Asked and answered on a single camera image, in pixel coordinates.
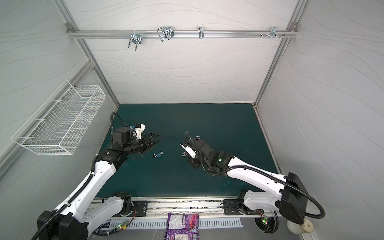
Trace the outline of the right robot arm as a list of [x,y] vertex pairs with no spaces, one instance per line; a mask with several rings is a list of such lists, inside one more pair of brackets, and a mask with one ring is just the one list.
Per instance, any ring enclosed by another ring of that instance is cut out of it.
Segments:
[[279,212],[288,221],[302,225],[305,218],[323,219],[326,216],[323,206],[313,198],[293,174],[281,175],[252,166],[238,157],[212,149],[202,139],[187,140],[181,143],[189,163],[211,176],[226,176],[241,180],[267,193],[267,197],[256,197],[250,190],[239,196],[239,211],[269,210]]

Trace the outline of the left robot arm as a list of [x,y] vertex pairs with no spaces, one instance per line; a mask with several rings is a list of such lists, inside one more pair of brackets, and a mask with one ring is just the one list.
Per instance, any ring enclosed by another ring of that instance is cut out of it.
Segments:
[[129,211],[128,194],[108,198],[101,206],[87,212],[88,206],[121,165],[132,154],[145,154],[162,137],[153,133],[141,139],[126,138],[123,133],[113,134],[108,146],[91,163],[91,171],[75,190],[53,211],[44,211],[37,220],[34,240],[86,240],[108,218]]

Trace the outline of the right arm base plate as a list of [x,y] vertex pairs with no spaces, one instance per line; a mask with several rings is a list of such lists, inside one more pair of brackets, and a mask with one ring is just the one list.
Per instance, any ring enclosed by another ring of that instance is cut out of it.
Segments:
[[220,204],[220,208],[224,210],[226,216],[247,215],[250,210],[240,201],[233,199],[225,199]]

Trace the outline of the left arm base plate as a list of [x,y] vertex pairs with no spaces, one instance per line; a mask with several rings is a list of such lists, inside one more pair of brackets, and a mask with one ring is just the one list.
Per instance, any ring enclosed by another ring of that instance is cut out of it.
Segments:
[[147,214],[148,201],[130,201],[122,211],[118,213],[119,217],[145,217]]

